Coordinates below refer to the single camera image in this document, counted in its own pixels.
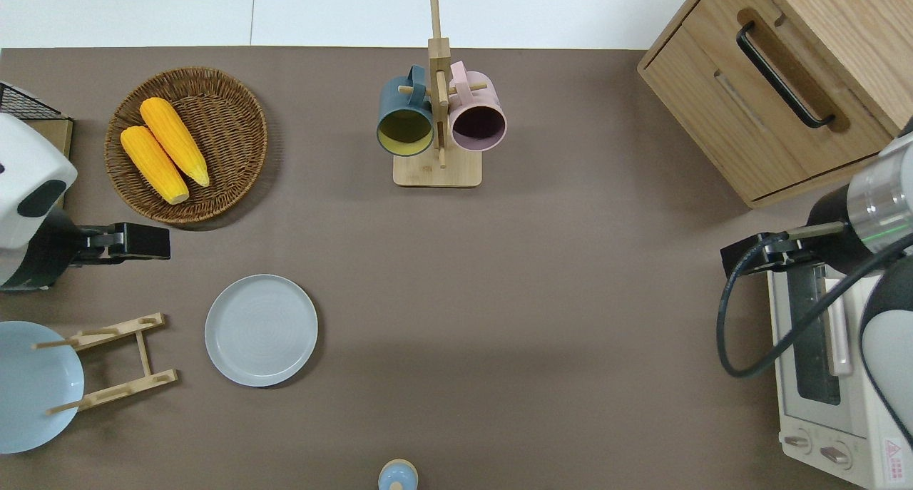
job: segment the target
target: warning label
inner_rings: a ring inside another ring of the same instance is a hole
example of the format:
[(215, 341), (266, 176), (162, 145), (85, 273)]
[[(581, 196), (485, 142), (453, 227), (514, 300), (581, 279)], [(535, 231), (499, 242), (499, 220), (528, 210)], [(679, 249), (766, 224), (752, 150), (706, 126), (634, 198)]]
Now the warning label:
[(884, 439), (884, 479), (888, 483), (904, 483), (903, 441), (900, 438)]

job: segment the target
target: wooden mug tree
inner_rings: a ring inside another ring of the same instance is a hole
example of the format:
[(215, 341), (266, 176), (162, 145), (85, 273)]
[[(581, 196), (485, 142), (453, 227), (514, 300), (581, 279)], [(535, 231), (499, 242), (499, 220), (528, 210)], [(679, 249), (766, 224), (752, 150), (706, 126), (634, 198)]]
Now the wooden mug tree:
[[(434, 119), (434, 149), (414, 156), (394, 156), (394, 183), (402, 187), (477, 187), (482, 184), (482, 154), (455, 146), (450, 136), (447, 113), (450, 94), (457, 90), (447, 87), (450, 81), (450, 39), (441, 37), (441, 19), (437, 0), (431, 0), (431, 30), (428, 39), (428, 68)], [(473, 85), (472, 90), (484, 89), (485, 83)], [(412, 87), (401, 86), (401, 93), (411, 93)]]

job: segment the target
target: round woven basket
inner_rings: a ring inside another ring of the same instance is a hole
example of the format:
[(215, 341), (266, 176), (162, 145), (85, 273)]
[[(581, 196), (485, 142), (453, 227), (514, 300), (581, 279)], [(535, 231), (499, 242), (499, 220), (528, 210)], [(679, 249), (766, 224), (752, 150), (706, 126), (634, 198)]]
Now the round woven basket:
[[(169, 205), (134, 166), (121, 146), (121, 132), (143, 125), (140, 104), (169, 100), (203, 153), (210, 185), (185, 178), (190, 197)], [(212, 219), (248, 193), (267, 157), (267, 120), (254, 94), (215, 68), (176, 68), (149, 78), (117, 107), (105, 136), (105, 168), (117, 194), (151, 220), (168, 224)]]

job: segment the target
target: mug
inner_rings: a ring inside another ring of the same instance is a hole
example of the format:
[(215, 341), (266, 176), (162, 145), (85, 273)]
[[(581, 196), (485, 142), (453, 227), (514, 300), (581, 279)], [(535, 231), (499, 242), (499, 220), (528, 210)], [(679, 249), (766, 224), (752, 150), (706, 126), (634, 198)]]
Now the mug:
[[(412, 92), (400, 93), (400, 85), (412, 87)], [(423, 67), (413, 65), (408, 76), (398, 76), (384, 84), (377, 141), (385, 150), (397, 156), (418, 155), (431, 145), (433, 125)]]
[[(498, 100), (498, 93), (488, 76), (478, 71), (466, 71), (463, 61), (450, 65), (454, 78), (450, 86), (456, 94), (450, 96), (450, 138), (460, 148), (486, 151), (495, 148), (504, 138), (508, 123)], [(470, 90), (474, 83), (485, 83), (485, 89)]]

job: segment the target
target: toaster oven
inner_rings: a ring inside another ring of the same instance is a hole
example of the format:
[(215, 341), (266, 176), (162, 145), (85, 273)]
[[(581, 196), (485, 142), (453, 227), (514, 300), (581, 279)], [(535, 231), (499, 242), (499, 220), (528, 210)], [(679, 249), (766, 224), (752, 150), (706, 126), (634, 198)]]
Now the toaster oven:
[[(842, 275), (825, 265), (768, 272), (774, 343)], [(913, 489), (913, 456), (859, 354), (878, 276), (855, 283), (776, 362), (780, 444), (789, 457), (871, 489)]]

